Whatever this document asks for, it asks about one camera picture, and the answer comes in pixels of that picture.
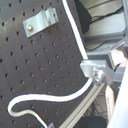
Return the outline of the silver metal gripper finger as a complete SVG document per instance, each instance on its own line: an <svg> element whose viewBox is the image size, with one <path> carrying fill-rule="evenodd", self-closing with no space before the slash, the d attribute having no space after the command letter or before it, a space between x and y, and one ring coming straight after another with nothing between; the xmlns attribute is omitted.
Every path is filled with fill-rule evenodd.
<svg viewBox="0 0 128 128"><path fill-rule="evenodd" d="M83 60L80 64L83 74L93 79L97 86L106 83L111 88L120 87L123 79L125 67L118 66L113 71L105 60Z"/></svg>

